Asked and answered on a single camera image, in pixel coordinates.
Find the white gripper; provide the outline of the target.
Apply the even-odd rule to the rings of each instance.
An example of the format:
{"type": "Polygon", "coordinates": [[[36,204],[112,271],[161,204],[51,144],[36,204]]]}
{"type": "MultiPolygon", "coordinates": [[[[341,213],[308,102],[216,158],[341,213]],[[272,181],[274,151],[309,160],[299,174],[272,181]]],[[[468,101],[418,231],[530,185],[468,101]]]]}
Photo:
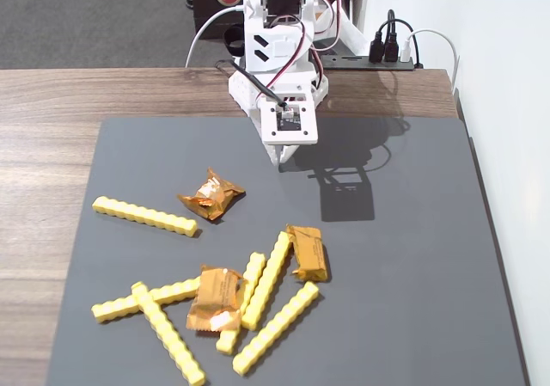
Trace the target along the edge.
{"type": "Polygon", "coordinates": [[[299,145],[316,143],[316,115],[312,107],[261,104],[250,113],[272,165],[288,162],[299,145]]]}

